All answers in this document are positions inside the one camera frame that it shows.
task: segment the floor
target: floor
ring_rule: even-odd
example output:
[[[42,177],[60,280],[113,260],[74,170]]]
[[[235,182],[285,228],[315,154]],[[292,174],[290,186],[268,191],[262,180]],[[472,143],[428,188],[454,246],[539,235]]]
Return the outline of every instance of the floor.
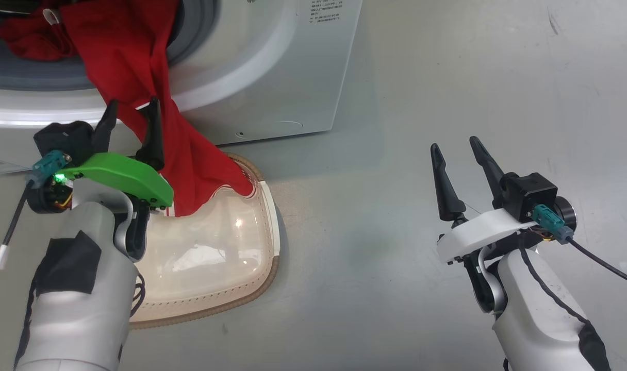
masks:
[[[229,312],[132,332],[121,369],[501,369],[492,318],[434,250],[450,226],[433,142],[459,197],[490,209],[470,136],[505,171],[552,180],[577,209],[577,240],[627,260],[627,0],[366,0],[332,131],[225,148],[261,169],[280,209],[273,286]],[[0,238],[21,187],[0,178]],[[58,221],[25,213],[14,243],[36,249],[12,259],[38,261]],[[568,245],[539,251],[627,371],[627,284]],[[7,366],[31,273],[0,276]]]

